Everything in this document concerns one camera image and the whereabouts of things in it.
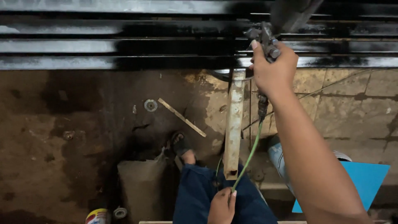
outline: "jeans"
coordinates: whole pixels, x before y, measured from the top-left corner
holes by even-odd
[[[243,166],[239,165],[238,173]],[[213,184],[215,171],[206,167],[186,164],[181,171],[173,224],[207,224],[210,203],[217,188]],[[218,180],[223,188],[232,187],[235,181],[225,180],[220,170]],[[234,224],[277,224],[277,219],[267,206],[259,190],[244,174],[236,187]]]

